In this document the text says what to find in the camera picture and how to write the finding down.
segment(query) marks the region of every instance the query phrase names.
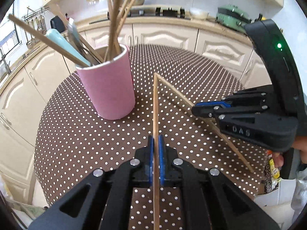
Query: white bowl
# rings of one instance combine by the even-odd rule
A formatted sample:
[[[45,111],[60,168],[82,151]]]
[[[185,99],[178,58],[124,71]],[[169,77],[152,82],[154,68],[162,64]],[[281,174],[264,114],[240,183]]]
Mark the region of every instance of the white bowl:
[[[190,15],[191,15],[191,18],[193,19],[205,20],[208,18],[209,12],[192,7],[190,8]]]

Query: chopstick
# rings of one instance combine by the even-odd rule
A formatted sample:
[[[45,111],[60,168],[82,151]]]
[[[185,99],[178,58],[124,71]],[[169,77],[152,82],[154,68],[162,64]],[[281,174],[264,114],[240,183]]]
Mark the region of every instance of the chopstick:
[[[159,103],[157,73],[153,76],[153,229],[159,230]]]
[[[127,8],[123,18],[121,19],[121,21],[120,21],[120,23],[119,23],[119,25],[118,25],[118,27],[116,29],[116,37],[115,37],[115,39],[117,39],[117,37],[119,36],[120,31],[122,30],[122,27],[123,27],[123,25],[125,23],[125,20],[126,20],[128,14],[129,14],[129,11],[130,11],[130,9],[131,9],[131,7],[132,7],[134,2],[135,2],[135,0],[131,0],[131,2],[129,3],[128,8]],[[106,50],[106,54],[104,56],[104,61],[106,61],[106,57],[108,55],[108,52],[109,52],[109,48],[107,48],[107,50]]]
[[[58,16],[62,20],[64,26],[67,28],[67,25],[69,22],[66,19],[66,17],[62,14],[59,8],[59,5],[51,4],[49,5],[49,8],[50,8],[50,11],[55,16]],[[80,38],[80,41],[85,45],[85,47],[97,58],[97,60],[99,60],[100,63],[103,63],[103,58],[94,50],[94,48],[91,47],[91,45],[80,34],[79,34],[79,38]]]
[[[112,1],[111,0],[107,0],[108,1],[108,9],[109,9],[109,17],[110,19],[113,17],[113,6],[112,6]],[[114,38],[114,45],[115,45],[115,50],[116,53],[119,55],[120,54],[120,46],[117,40],[117,37]],[[108,51],[106,51],[105,53],[105,57],[104,57],[104,62],[106,61],[106,57],[108,55]]]
[[[9,19],[17,24],[19,27],[24,29],[25,31],[29,32],[30,34],[34,35],[34,37],[37,37],[41,42],[45,43],[47,46],[53,48],[57,52],[59,52],[61,55],[65,56],[67,59],[71,60],[75,64],[77,64],[80,67],[88,67],[87,64],[85,64],[83,61],[79,60],[77,57],[72,55],[71,53],[67,52],[65,49],[58,46],[56,43],[54,43],[52,40],[48,39],[46,36],[42,35],[41,33],[37,32],[35,29],[31,28],[27,24],[25,24],[23,21],[19,20],[15,16],[9,14]]]
[[[124,11],[125,11],[125,8],[126,8],[126,6],[127,6],[128,1],[129,1],[129,0],[125,0],[124,3],[122,4],[122,7],[121,7],[121,9],[120,9],[120,11],[119,11],[119,14],[118,14],[118,16],[117,16],[117,22],[118,22],[118,24],[119,24],[119,22],[120,22],[120,20],[121,20],[121,18],[122,18],[122,15],[123,15],[123,13],[124,13]]]
[[[188,100],[181,92],[179,92],[175,87],[173,87],[167,80],[165,80],[162,76],[160,76],[158,73],[155,73],[157,78],[168,88],[170,88],[179,98],[181,98],[189,107],[193,107],[194,104]],[[208,124],[213,131],[219,135],[225,142],[228,144],[228,146],[231,148],[231,150],[237,154],[237,156],[242,160],[242,162],[245,164],[245,166],[249,169],[251,173],[254,173],[254,169],[249,164],[249,162],[245,159],[245,157],[242,155],[242,153],[237,149],[237,147],[228,139],[226,135],[220,132],[220,129],[210,120],[206,118],[202,118],[202,120]]]
[[[118,9],[122,0],[114,0],[113,13],[111,17],[110,33],[109,33],[109,59],[115,57],[113,55],[114,38],[116,37],[116,20],[118,15]]]

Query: human hand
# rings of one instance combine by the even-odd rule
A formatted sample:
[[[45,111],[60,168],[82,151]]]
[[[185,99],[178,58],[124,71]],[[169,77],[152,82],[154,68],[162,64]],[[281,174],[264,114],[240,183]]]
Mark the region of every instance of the human hand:
[[[300,158],[302,162],[307,163],[307,137],[297,136],[294,143],[292,144],[292,148],[300,150]],[[275,168],[279,168],[284,165],[284,158],[280,153],[274,152],[272,157],[274,160]]]

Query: table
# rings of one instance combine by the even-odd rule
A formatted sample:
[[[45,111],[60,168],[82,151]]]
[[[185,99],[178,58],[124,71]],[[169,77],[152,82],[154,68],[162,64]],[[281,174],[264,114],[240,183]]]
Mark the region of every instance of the table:
[[[43,111],[35,147],[34,166],[47,202],[52,205],[96,168],[112,170],[132,159],[152,134],[153,74],[158,72],[193,103],[220,100],[243,87],[222,66],[179,48],[136,45],[130,48],[136,105],[125,118],[98,116],[77,73],[64,80]],[[219,168],[251,198],[263,176],[265,150],[231,139],[251,163],[251,173],[231,149],[200,119],[182,109],[183,102],[159,84],[159,132],[165,144],[195,167]],[[151,189],[135,188],[129,229],[153,228]],[[177,188],[160,190],[162,229],[182,229]]]

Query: utensil holder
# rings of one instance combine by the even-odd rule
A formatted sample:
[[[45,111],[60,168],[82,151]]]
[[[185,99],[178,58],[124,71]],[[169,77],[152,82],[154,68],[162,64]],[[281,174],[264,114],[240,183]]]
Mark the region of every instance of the utensil holder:
[[[135,93],[128,49],[112,61],[93,67],[77,68],[78,75],[99,116],[116,120],[127,116],[135,106]],[[95,49],[104,57],[107,46]]]

